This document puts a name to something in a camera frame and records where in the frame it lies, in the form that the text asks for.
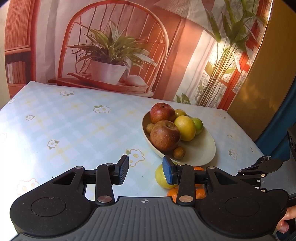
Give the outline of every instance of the finger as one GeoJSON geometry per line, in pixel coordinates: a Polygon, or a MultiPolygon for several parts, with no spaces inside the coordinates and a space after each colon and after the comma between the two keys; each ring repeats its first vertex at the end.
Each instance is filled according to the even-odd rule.
{"type": "Polygon", "coordinates": [[[276,229],[284,234],[289,230],[289,225],[285,221],[279,221],[278,225],[276,226],[276,229]]]}
{"type": "Polygon", "coordinates": [[[293,218],[296,218],[296,206],[288,207],[287,212],[282,220],[290,220],[293,218]]]}

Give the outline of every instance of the screw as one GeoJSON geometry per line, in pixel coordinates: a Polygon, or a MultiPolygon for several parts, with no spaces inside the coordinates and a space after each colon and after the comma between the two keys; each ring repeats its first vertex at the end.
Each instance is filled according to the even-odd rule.
{"type": "Polygon", "coordinates": [[[110,196],[103,195],[98,197],[98,201],[101,203],[107,203],[107,202],[111,202],[112,198],[110,196]]]}
{"type": "Polygon", "coordinates": [[[181,196],[181,197],[179,198],[179,200],[180,200],[181,202],[192,202],[192,201],[193,201],[193,197],[188,196],[188,195],[184,195],[184,196],[181,196]]]}

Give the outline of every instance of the white flower pattern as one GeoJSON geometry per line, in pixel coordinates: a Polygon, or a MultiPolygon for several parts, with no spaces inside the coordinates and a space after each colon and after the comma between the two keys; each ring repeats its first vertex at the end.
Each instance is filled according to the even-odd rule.
{"type": "Polygon", "coordinates": [[[130,167],[135,167],[139,161],[145,160],[144,154],[139,149],[126,150],[126,154],[129,158],[130,167]]]}
{"type": "Polygon", "coordinates": [[[63,95],[63,96],[74,95],[74,91],[62,91],[60,95],[63,95]]]}
{"type": "Polygon", "coordinates": [[[226,117],[224,116],[224,115],[222,115],[222,114],[219,114],[218,115],[221,119],[226,119],[226,117]]]}
{"type": "Polygon", "coordinates": [[[47,146],[51,150],[52,148],[55,148],[58,143],[59,143],[59,141],[51,140],[51,141],[48,142],[47,146]]]}
{"type": "Polygon", "coordinates": [[[237,160],[237,157],[239,156],[235,150],[228,150],[229,153],[228,155],[230,155],[232,157],[232,159],[237,160]]]}
{"type": "Polygon", "coordinates": [[[109,113],[110,112],[110,108],[107,106],[103,106],[103,105],[97,105],[94,106],[93,111],[95,113],[109,113]]]}
{"type": "Polygon", "coordinates": [[[26,115],[26,120],[27,121],[31,121],[31,120],[33,120],[35,118],[35,116],[33,116],[33,115],[26,115]]]}
{"type": "Polygon", "coordinates": [[[6,133],[0,133],[0,143],[4,143],[7,138],[6,133]]]}
{"type": "Polygon", "coordinates": [[[15,98],[12,98],[12,99],[8,102],[8,104],[13,103],[14,101],[15,101],[15,98]]]}
{"type": "Polygon", "coordinates": [[[20,180],[17,186],[17,194],[19,196],[33,190],[34,188],[38,187],[39,183],[36,181],[35,178],[32,178],[29,181],[20,180]]]}

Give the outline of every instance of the table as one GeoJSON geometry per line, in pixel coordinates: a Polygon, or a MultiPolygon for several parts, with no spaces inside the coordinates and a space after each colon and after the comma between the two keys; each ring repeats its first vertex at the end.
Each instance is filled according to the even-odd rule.
{"type": "MultiPolygon", "coordinates": [[[[166,196],[155,181],[161,164],[146,143],[141,121],[156,99],[112,92],[30,82],[0,111],[2,165],[2,240],[16,232],[9,209],[20,195],[74,166],[95,169],[130,158],[125,182],[113,186],[118,196],[166,196]]],[[[224,111],[162,101],[200,118],[213,136],[216,155],[209,163],[232,175],[249,167],[262,153],[224,111]]],[[[86,197],[94,199],[94,184],[86,197]]]]}

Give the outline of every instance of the printed backdrop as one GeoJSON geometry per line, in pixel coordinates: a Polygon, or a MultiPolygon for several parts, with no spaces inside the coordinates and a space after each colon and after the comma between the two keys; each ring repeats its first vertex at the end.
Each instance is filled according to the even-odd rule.
{"type": "Polygon", "coordinates": [[[10,96],[30,81],[227,110],[269,0],[10,0],[10,96]]]}

